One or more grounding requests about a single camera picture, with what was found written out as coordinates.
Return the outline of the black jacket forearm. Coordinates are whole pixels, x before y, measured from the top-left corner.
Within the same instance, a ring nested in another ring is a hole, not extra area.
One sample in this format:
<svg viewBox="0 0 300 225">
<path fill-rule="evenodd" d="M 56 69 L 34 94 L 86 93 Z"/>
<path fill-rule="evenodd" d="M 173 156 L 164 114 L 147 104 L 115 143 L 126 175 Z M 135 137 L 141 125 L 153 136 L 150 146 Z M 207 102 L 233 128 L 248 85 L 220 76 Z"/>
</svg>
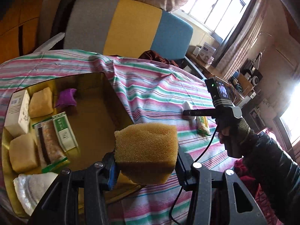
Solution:
<svg viewBox="0 0 300 225">
<path fill-rule="evenodd" d="M 244 164 L 259 182 L 276 217 L 299 224 L 299 165 L 265 133 L 250 133 L 242 144 Z"/>
</svg>

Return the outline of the gloved right hand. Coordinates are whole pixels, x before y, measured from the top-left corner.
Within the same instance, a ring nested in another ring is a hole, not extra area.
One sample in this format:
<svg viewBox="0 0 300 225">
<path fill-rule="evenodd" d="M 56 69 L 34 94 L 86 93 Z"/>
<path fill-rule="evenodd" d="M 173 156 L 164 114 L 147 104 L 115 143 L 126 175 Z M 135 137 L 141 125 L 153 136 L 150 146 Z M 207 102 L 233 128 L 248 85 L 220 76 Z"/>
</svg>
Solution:
<svg viewBox="0 0 300 225">
<path fill-rule="evenodd" d="M 244 118 L 218 118 L 216 119 L 217 132 L 220 142 L 224 144 L 228 156 L 241 158 L 243 144 L 250 135 L 251 128 Z"/>
</svg>

